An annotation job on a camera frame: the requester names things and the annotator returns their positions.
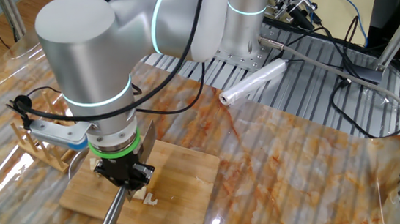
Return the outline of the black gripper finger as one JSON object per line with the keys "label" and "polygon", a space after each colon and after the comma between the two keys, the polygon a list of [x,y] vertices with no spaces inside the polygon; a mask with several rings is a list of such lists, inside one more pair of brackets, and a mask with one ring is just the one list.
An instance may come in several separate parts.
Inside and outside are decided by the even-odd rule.
{"label": "black gripper finger", "polygon": [[127,166],[128,188],[138,189],[147,186],[151,181],[155,167],[147,164],[131,164]]}
{"label": "black gripper finger", "polygon": [[111,182],[114,186],[117,187],[122,186],[121,182],[116,177],[114,177],[112,173],[106,170],[105,166],[103,166],[102,164],[95,166],[94,172],[100,174],[105,179],[109,180],[109,182]]}

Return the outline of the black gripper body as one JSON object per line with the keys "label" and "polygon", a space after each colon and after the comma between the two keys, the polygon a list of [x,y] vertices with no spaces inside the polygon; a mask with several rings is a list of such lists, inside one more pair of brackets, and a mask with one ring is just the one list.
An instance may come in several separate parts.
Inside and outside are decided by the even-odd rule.
{"label": "black gripper body", "polygon": [[100,164],[105,166],[105,169],[112,173],[121,182],[122,186],[128,184],[127,166],[138,163],[139,156],[132,152],[120,158],[102,158],[100,161]]}

